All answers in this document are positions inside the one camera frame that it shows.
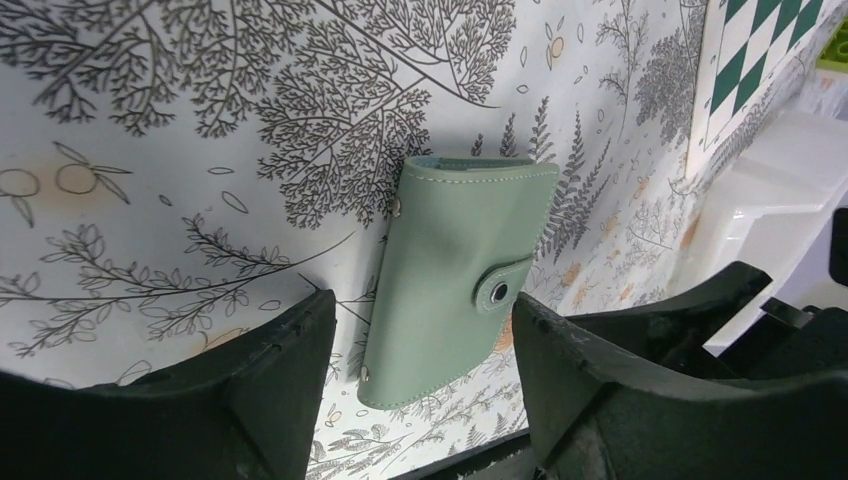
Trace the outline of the green purple toy block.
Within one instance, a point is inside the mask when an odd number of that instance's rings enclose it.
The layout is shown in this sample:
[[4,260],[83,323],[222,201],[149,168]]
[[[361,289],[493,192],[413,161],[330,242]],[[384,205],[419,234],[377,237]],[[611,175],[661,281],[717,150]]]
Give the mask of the green purple toy block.
[[848,21],[844,19],[835,30],[816,60],[816,67],[823,70],[846,73],[848,69]]

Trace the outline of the green leather card holder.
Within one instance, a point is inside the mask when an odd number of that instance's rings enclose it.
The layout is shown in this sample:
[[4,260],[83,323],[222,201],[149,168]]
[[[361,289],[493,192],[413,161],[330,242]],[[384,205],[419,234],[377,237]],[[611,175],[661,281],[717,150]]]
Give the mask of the green leather card holder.
[[556,164],[520,158],[404,162],[359,373],[363,405],[410,405],[491,354],[559,176]]

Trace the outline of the clear plastic compartment tray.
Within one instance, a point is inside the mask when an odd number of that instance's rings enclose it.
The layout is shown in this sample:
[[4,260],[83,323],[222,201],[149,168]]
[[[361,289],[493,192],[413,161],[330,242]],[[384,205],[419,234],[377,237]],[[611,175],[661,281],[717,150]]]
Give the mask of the clear plastic compartment tray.
[[706,341],[717,355],[775,297],[796,308],[847,306],[847,289],[829,273],[834,213],[847,204],[847,123],[789,111],[767,126],[708,188],[672,293],[734,260],[772,279]]

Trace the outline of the green white chessboard mat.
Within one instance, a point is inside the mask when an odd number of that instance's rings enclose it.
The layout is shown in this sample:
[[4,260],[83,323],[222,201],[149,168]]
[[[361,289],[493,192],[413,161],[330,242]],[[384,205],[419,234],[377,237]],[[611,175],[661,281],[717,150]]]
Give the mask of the green white chessboard mat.
[[692,178],[739,126],[838,0],[709,1],[695,85],[685,174]]

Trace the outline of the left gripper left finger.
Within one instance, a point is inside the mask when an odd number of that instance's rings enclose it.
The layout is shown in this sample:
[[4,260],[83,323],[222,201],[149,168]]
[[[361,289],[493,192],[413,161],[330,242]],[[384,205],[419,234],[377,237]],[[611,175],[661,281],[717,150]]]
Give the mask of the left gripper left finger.
[[1,376],[5,479],[302,479],[335,337],[319,290],[266,324],[121,386]]

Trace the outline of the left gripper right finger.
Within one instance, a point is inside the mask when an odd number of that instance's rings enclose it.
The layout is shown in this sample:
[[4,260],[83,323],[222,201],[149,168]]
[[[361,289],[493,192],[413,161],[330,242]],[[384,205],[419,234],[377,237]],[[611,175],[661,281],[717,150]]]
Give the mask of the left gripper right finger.
[[529,436],[551,479],[843,479],[847,313],[771,298],[720,355],[706,341],[768,284],[740,261],[690,290],[512,328]]

